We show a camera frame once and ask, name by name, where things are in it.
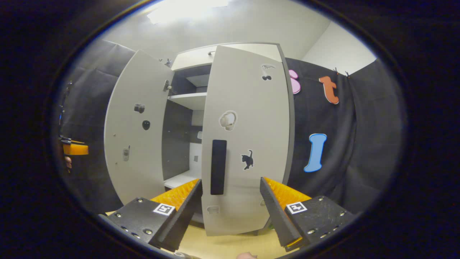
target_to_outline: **cabinet shelf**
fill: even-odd
[[[171,177],[167,180],[164,181],[165,187],[168,188],[176,188],[178,186],[181,186],[182,184],[191,182],[197,178],[201,179],[201,172],[198,171],[185,171],[179,175],[176,175],[174,177]]]
[[[207,93],[178,94],[169,96],[168,99],[195,111],[204,110],[206,95]]]

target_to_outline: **black handle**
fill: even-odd
[[[227,141],[213,140],[213,150],[211,157],[211,195],[224,194],[226,156]]]

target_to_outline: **ceiling light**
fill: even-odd
[[[181,18],[196,18],[210,8],[228,5],[229,0],[163,0],[153,6],[147,15],[153,24],[170,22]]]

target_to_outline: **black cat sticker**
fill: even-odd
[[[248,151],[251,152],[250,155],[241,155],[242,156],[241,161],[243,163],[246,163],[246,167],[244,168],[244,170],[249,169],[250,166],[254,167],[253,151],[252,150],[248,150]]]

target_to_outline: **black curtain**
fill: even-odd
[[[104,123],[112,90],[134,51],[95,41],[69,70],[63,88],[72,85],[63,104],[61,134],[89,146],[89,155],[70,156],[63,179],[86,209],[104,213],[123,206],[110,180],[104,155]]]
[[[403,114],[397,83],[376,60],[349,77],[286,58],[298,74],[294,95],[295,140],[288,186],[309,196],[325,195],[352,213],[365,209],[391,177],[399,158]],[[337,104],[325,97],[321,77],[337,86]],[[320,170],[304,172],[311,134],[325,134]]]

